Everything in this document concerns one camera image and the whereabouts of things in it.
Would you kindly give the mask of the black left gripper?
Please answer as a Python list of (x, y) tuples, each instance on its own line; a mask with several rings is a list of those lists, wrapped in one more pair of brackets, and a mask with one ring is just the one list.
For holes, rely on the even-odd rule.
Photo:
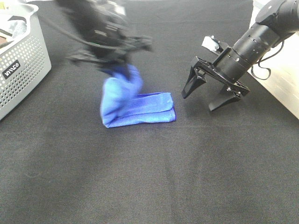
[(134, 51), (152, 51), (152, 37), (145, 35), (128, 37), (128, 29), (124, 25), (83, 25), (76, 30), (77, 35), (68, 32), (67, 36), (85, 48), (77, 50), (69, 59), (75, 63), (97, 64), (101, 72), (112, 77), (121, 74), (127, 81), (130, 80), (128, 65), (124, 62), (131, 45)]

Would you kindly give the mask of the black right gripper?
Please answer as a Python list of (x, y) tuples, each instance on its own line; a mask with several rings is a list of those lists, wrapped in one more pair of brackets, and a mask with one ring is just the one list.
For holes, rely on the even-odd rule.
[(210, 111), (237, 102), (241, 97), (236, 93), (244, 96), (249, 93), (249, 88), (239, 81), (247, 73), (249, 67), (250, 64), (232, 48), (226, 48), (212, 63), (196, 56), (191, 62), (190, 74), (182, 90), (182, 97), (186, 99), (195, 89), (205, 84), (205, 75), (209, 75), (232, 90), (228, 91), (227, 88), (223, 88), (209, 103)]

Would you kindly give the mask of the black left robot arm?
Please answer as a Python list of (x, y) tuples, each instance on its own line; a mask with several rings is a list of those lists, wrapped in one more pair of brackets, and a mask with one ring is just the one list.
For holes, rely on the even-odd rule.
[(58, 0), (56, 3), (79, 34), (79, 37), (68, 36), (86, 46), (69, 59), (96, 63), (106, 70), (124, 69), (125, 78), (130, 80), (130, 54), (150, 51), (152, 39), (130, 34), (122, 5), (113, 0)]

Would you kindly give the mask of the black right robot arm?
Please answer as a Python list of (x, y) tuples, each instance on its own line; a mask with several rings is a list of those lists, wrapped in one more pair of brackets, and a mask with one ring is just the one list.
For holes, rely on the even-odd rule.
[(264, 5), (255, 23), (230, 47), (227, 43), (206, 36), (202, 46), (217, 55), (211, 63), (198, 58), (192, 60), (190, 74), (182, 90), (187, 98), (196, 88), (206, 83), (205, 76), (224, 86), (209, 104), (214, 111), (237, 102), (249, 93), (249, 88), (239, 79), (271, 49), (299, 30), (299, 2), (297, 0), (271, 0)]

